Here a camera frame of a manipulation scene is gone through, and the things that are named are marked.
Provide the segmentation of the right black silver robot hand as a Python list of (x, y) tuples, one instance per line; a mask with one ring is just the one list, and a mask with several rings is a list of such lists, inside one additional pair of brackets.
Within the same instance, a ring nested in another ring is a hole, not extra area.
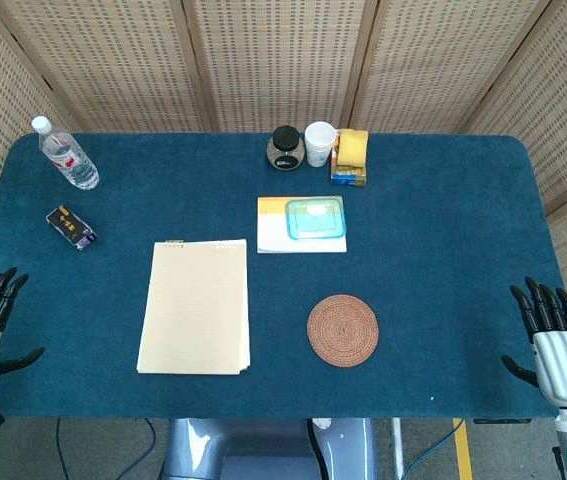
[(551, 405), (567, 409), (567, 292), (525, 278), (526, 290), (510, 292), (519, 307), (535, 368), (525, 369), (508, 355), (501, 357), (516, 378), (537, 388)]

